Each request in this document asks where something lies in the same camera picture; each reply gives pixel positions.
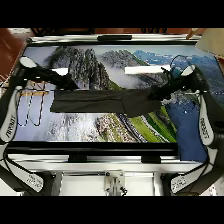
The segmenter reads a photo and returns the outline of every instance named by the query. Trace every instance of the folded black cloth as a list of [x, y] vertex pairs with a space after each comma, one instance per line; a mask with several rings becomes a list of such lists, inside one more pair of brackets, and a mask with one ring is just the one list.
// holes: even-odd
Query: folded black cloth
[[137, 117], [159, 110], [161, 102], [149, 100], [151, 88], [129, 90], [55, 91], [50, 111], [56, 113], [121, 113]]

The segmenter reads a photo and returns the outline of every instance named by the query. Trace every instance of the black cloth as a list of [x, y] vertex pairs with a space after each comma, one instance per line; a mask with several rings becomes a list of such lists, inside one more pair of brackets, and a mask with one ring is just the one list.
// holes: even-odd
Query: black cloth
[[149, 100], [150, 88], [129, 90], [55, 91], [50, 111], [56, 113], [121, 113], [136, 117], [159, 110], [161, 102]]

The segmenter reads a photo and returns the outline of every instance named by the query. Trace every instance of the brown floor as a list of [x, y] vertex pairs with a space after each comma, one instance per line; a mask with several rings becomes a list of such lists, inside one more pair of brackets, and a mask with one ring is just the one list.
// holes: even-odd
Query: brown floor
[[[64, 31], [86, 30], [87, 28], [61, 28]], [[191, 28], [168, 28], [168, 34], [186, 34]], [[95, 28], [95, 34], [131, 34], [142, 33], [141, 28]], [[34, 36], [32, 32], [12, 35], [7, 28], [0, 28], [0, 81], [4, 80], [27, 37]]]

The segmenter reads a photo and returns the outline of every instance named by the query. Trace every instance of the metal bracket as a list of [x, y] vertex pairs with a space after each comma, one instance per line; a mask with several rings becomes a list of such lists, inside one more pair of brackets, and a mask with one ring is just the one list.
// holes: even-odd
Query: metal bracket
[[105, 172], [105, 191], [108, 196], [126, 195], [125, 174], [122, 170], [114, 170]]

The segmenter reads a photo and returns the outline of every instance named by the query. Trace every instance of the blue cloth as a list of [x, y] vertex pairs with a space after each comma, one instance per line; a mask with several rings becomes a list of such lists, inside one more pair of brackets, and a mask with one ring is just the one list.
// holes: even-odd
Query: blue cloth
[[186, 104], [167, 104], [167, 113], [177, 128], [177, 145], [182, 161], [205, 162], [204, 151], [199, 134], [199, 108], [194, 102]]

